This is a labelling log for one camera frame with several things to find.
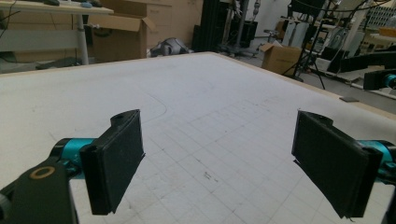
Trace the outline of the large open cardboard box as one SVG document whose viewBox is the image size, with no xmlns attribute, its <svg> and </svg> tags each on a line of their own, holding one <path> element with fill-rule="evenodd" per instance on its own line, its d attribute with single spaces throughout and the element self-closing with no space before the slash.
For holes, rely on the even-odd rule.
<svg viewBox="0 0 396 224">
<path fill-rule="evenodd" d="M 127 14 L 91 15 L 94 57 L 99 62 L 117 62 L 147 57 L 147 30 L 156 25 L 149 17 Z"/>
</svg>

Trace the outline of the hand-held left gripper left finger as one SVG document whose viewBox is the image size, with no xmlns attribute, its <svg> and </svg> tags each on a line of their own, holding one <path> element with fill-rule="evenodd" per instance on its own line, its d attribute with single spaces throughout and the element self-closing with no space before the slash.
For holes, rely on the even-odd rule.
<svg viewBox="0 0 396 224">
<path fill-rule="evenodd" d="M 112 117 L 110 127 L 79 154 L 92 213 L 115 213 L 145 157 L 140 110 Z"/>
</svg>

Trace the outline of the black tripod stand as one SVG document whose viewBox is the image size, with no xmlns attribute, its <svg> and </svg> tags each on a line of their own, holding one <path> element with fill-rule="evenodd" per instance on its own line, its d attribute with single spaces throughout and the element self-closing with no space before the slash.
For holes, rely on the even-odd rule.
<svg viewBox="0 0 396 224">
<path fill-rule="evenodd" d="M 322 30 L 323 20 L 312 20 L 311 22 L 305 21 L 304 23 L 307 24 L 307 28 L 302 33 L 301 52 L 298 60 L 285 72 L 283 72 L 283 75 L 286 75 L 289 71 L 292 71 L 290 78 L 300 82 L 304 81 L 302 78 L 300 78 L 301 73 L 308 69 L 308 65 L 310 63 L 312 63 L 314 66 L 317 66 L 314 62 L 314 48 L 318 42 L 319 33 Z"/>
</svg>

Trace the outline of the black metal bar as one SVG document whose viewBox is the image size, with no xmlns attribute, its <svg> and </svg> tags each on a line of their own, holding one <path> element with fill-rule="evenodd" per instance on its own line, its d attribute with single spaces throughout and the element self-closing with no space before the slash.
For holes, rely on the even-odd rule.
<svg viewBox="0 0 396 224">
<path fill-rule="evenodd" d="M 331 62 L 328 71 L 345 73 L 368 68 L 369 66 L 383 66 L 385 69 L 396 68 L 396 50 L 380 51 L 351 58 L 339 59 Z"/>
</svg>

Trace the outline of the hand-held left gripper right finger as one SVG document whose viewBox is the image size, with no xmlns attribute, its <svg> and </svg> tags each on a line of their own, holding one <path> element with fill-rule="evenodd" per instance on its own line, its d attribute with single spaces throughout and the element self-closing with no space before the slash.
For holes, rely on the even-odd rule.
<svg viewBox="0 0 396 224">
<path fill-rule="evenodd" d="M 300 110 L 291 154 L 339 217 L 364 215 L 383 153 L 319 114 Z"/>
</svg>

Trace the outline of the white foam mat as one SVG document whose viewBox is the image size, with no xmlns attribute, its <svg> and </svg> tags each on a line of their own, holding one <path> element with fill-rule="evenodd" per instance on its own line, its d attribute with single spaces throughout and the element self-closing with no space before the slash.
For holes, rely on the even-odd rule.
<svg viewBox="0 0 396 224">
<path fill-rule="evenodd" d="M 94 216 L 72 182 L 80 224 L 380 224 L 393 189 L 341 218 L 295 163 L 310 111 L 356 139 L 396 144 L 396 117 L 214 53 L 0 75 L 0 188 L 66 137 L 96 137 L 139 109 L 145 158 L 113 215 Z"/>
</svg>

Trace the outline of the white desk frame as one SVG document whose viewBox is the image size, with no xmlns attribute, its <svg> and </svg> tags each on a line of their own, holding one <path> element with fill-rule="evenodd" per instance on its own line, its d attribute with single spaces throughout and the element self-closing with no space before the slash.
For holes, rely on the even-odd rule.
<svg viewBox="0 0 396 224">
<path fill-rule="evenodd" d="M 77 17 L 76 30 L 0 30 L 0 52 L 35 51 L 56 49 L 80 49 L 84 65 L 89 63 L 83 15 L 109 15 L 112 9 L 106 7 L 82 7 L 71 0 L 62 1 L 59 6 L 22 0 L 0 0 L 0 11 L 69 14 Z"/>
</svg>

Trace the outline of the grey rounded device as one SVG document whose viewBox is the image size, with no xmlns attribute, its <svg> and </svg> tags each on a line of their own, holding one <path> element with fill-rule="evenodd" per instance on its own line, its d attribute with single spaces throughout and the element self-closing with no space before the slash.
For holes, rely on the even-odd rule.
<svg viewBox="0 0 396 224">
<path fill-rule="evenodd" d="M 159 42 L 155 47 L 149 50 L 150 57 L 189 53 L 193 53 L 193 50 L 189 49 L 182 40 L 175 37 L 166 38 L 164 41 Z"/>
</svg>

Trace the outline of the black metal frame stand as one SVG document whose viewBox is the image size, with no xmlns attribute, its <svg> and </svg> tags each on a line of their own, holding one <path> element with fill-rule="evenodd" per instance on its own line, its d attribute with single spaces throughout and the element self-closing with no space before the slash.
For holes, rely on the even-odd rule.
<svg viewBox="0 0 396 224">
<path fill-rule="evenodd" d="M 257 28 L 248 20 L 249 0 L 204 0 L 201 23 L 194 27 L 192 49 L 228 54 L 256 54 L 250 48 Z"/>
</svg>

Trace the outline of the small cardboard box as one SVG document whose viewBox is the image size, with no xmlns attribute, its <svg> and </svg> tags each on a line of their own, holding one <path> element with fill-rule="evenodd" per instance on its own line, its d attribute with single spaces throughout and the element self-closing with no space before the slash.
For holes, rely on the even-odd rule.
<svg viewBox="0 0 396 224">
<path fill-rule="evenodd" d="M 295 64 L 299 61 L 302 50 L 299 48 L 277 46 L 266 43 L 259 47 L 264 54 L 262 68 L 279 75 L 291 77 L 295 71 Z"/>
</svg>

